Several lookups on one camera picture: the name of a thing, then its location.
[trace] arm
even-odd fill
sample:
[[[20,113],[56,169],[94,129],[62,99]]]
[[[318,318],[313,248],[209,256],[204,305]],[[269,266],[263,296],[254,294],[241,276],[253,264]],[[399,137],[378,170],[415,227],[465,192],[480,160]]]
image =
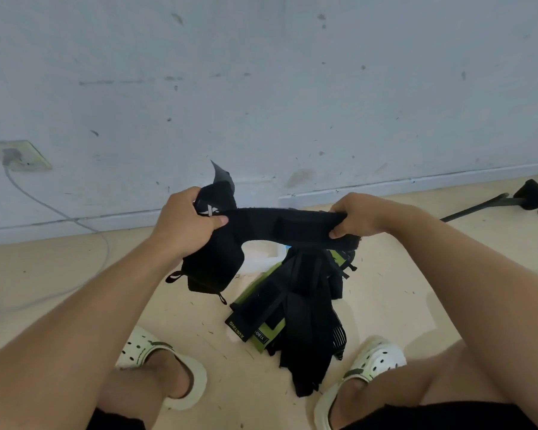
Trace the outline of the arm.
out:
[[[106,376],[163,277],[205,245],[199,188],[172,195],[151,236],[0,350],[0,429],[84,429]]]
[[[487,374],[538,425],[538,275],[422,210],[364,194],[331,231],[397,238]]]

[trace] white wall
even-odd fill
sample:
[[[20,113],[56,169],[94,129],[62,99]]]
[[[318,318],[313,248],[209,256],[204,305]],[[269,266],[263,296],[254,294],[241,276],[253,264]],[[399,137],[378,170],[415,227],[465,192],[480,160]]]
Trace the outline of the white wall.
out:
[[[15,139],[54,167],[17,181],[74,217],[159,209],[210,158],[241,205],[534,173],[538,0],[0,0]],[[0,228],[58,219],[0,166]]]

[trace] hand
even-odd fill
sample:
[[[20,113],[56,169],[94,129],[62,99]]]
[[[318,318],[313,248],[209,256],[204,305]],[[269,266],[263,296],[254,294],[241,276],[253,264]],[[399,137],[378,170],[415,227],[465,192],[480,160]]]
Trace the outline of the hand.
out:
[[[340,238],[345,234],[368,237],[390,232],[391,226],[403,216],[403,211],[406,214],[407,208],[413,207],[370,194],[349,193],[331,207],[331,211],[347,213],[347,217],[329,233],[329,237]]]
[[[226,216],[199,216],[195,212],[193,202],[200,190],[200,187],[190,187],[169,196],[151,233],[149,240],[172,258],[197,252],[209,241],[214,230],[228,222]]]

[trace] wall socket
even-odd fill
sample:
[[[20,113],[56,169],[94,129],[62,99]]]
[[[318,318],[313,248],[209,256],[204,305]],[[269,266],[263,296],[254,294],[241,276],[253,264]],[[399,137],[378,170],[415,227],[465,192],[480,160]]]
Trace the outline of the wall socket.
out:
[[[18,160],[13,160],[8,165],[12,172],[45,172],[52,169],[51,164],[28,140],[0,141],[0,163],[4,158],[4,150],[9,148],[20,151],[22,155]]]

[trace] white cable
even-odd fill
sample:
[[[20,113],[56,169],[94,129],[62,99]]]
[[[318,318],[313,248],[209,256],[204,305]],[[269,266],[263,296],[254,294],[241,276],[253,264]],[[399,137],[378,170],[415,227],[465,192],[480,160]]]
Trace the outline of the white cable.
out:
[[[67,216],[65,215],[62,211],[58,211],[56,208],[53,208],[51,207],[50,205],[48,205],[47,203],[44,203],[38,199],[36,199],[35,197],[33,197],[30,193],[28,193],[27,191],[25,191],[22,187],[20,187],[15,180],[13,180],[12,178],[12,175],[10,175],[10,169],[8,169],[7,166],[4,166],[4,172],[6,173],[6,177],[8,178],[8,180],[12,183],[12,185],[14,187],[16,187],[20,192],[22,192],[24,195],[28,196],[30,199],[32,199],[34,202],[38,202],[40,205],[48,208],[49,210],[51,211],[54,211],[56,214],[59,214],[60,216],[64,217],[66,220],[70,220],[72,222],[74,222],[75,224],[77,224],[78,226],[81,226],[82,228],[86,228],[87,230],[89,231],[92,231],[94,234],[98,234],[101,238],[104,239],[104,241],[106,242],[106,257],[104,258],[104,262],[103,264],[101,265],[100,269],[96,272],[96,274],[94,274],[94,276],[92,276],[90,279],[92,279],[93,277],[97,276],[98,274],[100,274],[100,272],[106,267],[106,264],[108,262],[108,259],[109,259],[109,241],[108,239],[106,238],[105,235],[103,235],[100,231],[98,231],[97,229],[94,229],[92,228],[91,226],[88,226],[88,225],[85,225],[85,224],[82,224],[80,222],[78,222],[79,219],[74,219],[70,216]],[[43,297],[40,297],[39,299],[36,299],[36,300],[32,300],[31,302],[28,302],[28,303],[24,303],[24,304],[21,304],[21,305],[18,305],[18,306],[12,306],[10,308],[5,308],[5,309],[2,309],[0,310],[0,315],[3,315],[3,314],[10,314],[12,312],[18,312],[18,311],[22,311],[24,309],[27,309],[27,308],[30,308],[34,305],[37,305],[38,303],[42,303],[42,302],[45,302],[47,300],[50,300],[50,299],[55,299],[56,297],[60,297],[60,296],[64,296],[66,294],[70,294],[71,292],[83,287],[84,285],[86,285],[86,283],[88,283],[90,281],[90,279],[88,279],[86,282],[80,284],[80,285],[77,285],[73,288],[70,288],[70,289],[67,289],[65,291],[60,291],[60,292],[57,292],[57,293],[54,293],[54,294],[50,294],[48,296],[43,296]]]

